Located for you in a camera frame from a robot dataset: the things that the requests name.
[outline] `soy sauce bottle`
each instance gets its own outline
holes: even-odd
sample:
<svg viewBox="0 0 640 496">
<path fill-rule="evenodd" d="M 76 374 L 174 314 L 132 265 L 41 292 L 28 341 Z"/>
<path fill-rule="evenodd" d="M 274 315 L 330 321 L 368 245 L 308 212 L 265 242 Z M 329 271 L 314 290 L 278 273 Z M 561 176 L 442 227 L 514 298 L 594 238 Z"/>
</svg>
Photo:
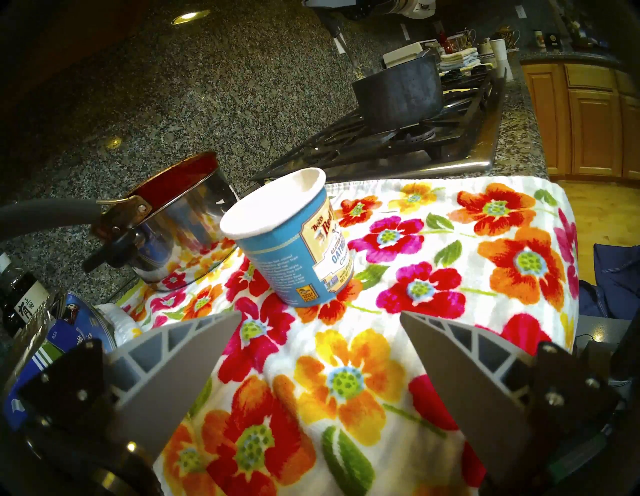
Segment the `soy sauce bottle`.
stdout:
<svg viewBox="0 0 640 496">
<path fill-rule="evenodd" d="M 13 265 L 6 253 L 0 255 L 0 293 L 3 299 L 3 325 L 11 336 L 29 322 L 49 295 L 31 272 Z"/>
</svg>

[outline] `stack of towels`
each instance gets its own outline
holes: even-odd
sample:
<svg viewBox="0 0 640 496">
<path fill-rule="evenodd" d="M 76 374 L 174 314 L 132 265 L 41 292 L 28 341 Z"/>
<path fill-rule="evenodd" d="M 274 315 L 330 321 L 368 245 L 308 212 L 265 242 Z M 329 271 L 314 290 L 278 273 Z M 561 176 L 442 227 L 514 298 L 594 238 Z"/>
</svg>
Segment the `stack of towels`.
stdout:
<svg viewBox="0 0 640 496">
<path fill-rule="evenodd" d="M 470 70 L 476 65 L 480 65 L 477 48 L 466 48 L 460 52 L 441 55 L 440 71 L 446 72 L 451 69 Z"/>
</svg>

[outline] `dark cooking pot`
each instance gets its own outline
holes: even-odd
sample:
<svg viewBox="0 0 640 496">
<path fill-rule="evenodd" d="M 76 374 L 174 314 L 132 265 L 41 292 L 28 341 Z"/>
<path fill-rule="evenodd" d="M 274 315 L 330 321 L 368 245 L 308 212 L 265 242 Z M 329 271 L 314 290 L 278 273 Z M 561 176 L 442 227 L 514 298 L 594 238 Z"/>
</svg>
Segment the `dark cooking pot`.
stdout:
<svg viewBox="0 0 640 496">
<path fill-rule="evenodd" d="M 235 248 L 219 225 L 236 201 L 216 154 L 206 152 L 165 169 L 127 198 L 52 198 L 3 207 L 0 241 L 90 223 L 103 245 L 83 262 L 86 272 L 105 262 L 116 268 L 129 264 L 157 289 L 177 289 L 206 274 Z M 102 205 L 109 206 L 104 213 Z"/>
<path fill-rule="evenodd" d="M 417 124 L 435 117 L 444 106 L 436 58 L 430 50 L 352 85 L 360 114 L 372 132 Z"/>
</svg>

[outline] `gas stovetop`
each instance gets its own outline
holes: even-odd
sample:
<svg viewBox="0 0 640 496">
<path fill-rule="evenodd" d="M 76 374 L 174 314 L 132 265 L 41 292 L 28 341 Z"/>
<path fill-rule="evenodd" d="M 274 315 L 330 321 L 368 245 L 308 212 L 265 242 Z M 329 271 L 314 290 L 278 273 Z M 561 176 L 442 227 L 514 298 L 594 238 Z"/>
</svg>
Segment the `gas stovetop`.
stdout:
<svg viewBox="0 0 640 496">
<path fill-rule="evenodd" d="M 372 134 L 356 109 L 252 180 L 264 184 L 306 167 L 324 169 L 327 182 L 419 179 L 490 169 L 502 116 L 504 78 L 490 70 L 441 80 L 445 105 L 436 117 Z"/>
</svg>

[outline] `wooden floor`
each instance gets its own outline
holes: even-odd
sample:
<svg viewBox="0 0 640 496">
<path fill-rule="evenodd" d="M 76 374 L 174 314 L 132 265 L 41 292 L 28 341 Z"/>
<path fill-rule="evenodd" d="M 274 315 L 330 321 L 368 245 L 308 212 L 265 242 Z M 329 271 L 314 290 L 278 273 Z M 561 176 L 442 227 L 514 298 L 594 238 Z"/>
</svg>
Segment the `wooden floor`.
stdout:
<svg viewBox="0 0 640 496">
<path fill-rule="evenodd" d="M 578 274 L 595 284 L 593 245 L 640 244 L 640 189 L 606 182 L 559 180 L 578 229 Z"/>
</svg>

